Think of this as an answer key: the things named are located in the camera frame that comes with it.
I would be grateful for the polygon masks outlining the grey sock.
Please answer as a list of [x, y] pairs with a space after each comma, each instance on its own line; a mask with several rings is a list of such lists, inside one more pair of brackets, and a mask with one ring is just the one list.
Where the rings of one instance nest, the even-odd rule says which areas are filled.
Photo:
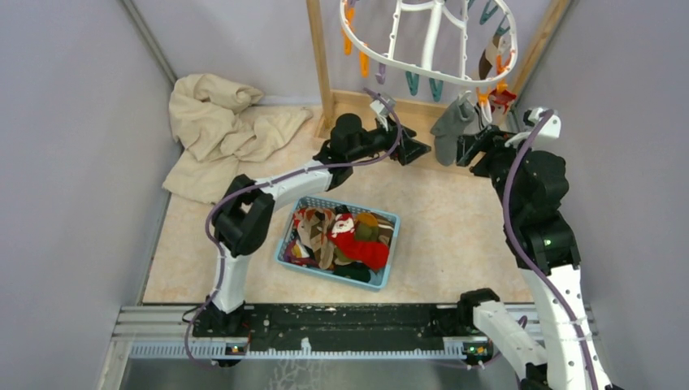
[[460, 136], [475, 121], [475, 106], [468, 97], [458, 97], [450, 103], [431, 127], [434, 136], [435, 159], [442, 166], [455, 163]]

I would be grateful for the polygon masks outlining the red santa sock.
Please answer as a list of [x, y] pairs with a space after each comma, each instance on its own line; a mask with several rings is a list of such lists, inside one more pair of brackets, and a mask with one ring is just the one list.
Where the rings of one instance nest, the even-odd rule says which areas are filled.
[[389, 248], [378, 241], [357, 239], [356, 227], [351, 214], [338, 214], [327, 238], [347, 259], [362, 262], [373, 271], [384, 268], [388, 261]]

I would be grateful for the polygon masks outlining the white sock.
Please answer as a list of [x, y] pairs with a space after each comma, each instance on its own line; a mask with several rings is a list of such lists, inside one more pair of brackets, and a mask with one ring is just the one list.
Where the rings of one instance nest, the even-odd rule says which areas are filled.
[[474, 111], [476, 115], [475, 122], [479, 132], [496, 125], [495, 107], [492, 101], [477, 101], [474, 105]]

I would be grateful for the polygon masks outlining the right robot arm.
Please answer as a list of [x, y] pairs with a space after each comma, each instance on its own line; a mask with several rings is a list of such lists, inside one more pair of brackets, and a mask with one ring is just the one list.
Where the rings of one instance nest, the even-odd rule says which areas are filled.
[[542, 337], [531, 336], [489, 288], [462, 294], [457, 323], [494, 344], [522, 389], [611, 389], [583, 303], [579, 248], [560, 212], [570, 188], [566, 161], [544, 149], [560, 136], [561, 120], [554, 110], [536, 107], [524, 124], [517, 133], [492, 126], [461, 136], [457, 164], [492, 182]]

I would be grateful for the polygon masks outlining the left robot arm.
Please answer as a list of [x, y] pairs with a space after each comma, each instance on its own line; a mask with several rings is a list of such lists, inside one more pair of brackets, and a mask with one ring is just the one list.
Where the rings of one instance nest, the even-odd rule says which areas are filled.
[[407, 165], [431, 152], [402, 125], [396, 114], [377, 119], [373, 130], [355, 114], [340, 115], [318, 153], [304, 166], [278, 176], [252, 180], [235, 177], [225, 196], [206, 218], [206, 235], [218, 251], [216, 281], [206, 308], [211, 324], [234, 336], [243, 324], [245, 281], [249, 260], [267, 238], [272, 215], [298, 199], [342, 185], [359, 166], [390, 158]]

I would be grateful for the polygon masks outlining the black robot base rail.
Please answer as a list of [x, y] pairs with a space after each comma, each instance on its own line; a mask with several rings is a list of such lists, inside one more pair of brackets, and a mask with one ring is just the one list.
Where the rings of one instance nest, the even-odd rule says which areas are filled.
[[456, 305], [244, 304], [230, 314], [208, 305], [192, 334], [244, 338], [255, 352], [295, 351], [308, 340], [315, 352], [440, 351], [450, 338], [484, 340]]

